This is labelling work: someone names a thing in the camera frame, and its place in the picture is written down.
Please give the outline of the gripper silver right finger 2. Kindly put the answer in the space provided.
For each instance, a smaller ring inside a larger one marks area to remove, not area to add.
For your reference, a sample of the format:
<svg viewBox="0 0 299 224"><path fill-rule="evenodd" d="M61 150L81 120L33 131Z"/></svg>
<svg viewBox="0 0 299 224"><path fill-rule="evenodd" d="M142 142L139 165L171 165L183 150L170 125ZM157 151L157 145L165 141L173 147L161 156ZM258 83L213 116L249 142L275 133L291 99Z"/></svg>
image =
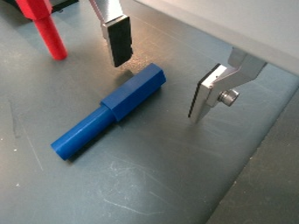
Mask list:
<svg viewBox="0 0 299 224"><path fill-rule="evenodd" d="M267 62L238 48L233 48L229 66L217 64L198 83L189 117L197 123L222 102L229 107L239 98L235 87L253 81Z"/></svg>

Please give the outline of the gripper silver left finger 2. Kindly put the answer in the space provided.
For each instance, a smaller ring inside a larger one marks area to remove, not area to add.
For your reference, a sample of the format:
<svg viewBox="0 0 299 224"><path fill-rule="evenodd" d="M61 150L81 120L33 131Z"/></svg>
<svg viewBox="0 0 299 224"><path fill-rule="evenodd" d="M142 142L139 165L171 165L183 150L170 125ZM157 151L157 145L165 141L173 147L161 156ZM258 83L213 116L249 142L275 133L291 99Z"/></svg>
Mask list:
<svg viewBox="0 0 299 224"><path fill-rule="evenodd" d="M134 54L130 16L125 14L119 0L89 1L101 21L113 65L119 67Z"/></svg>

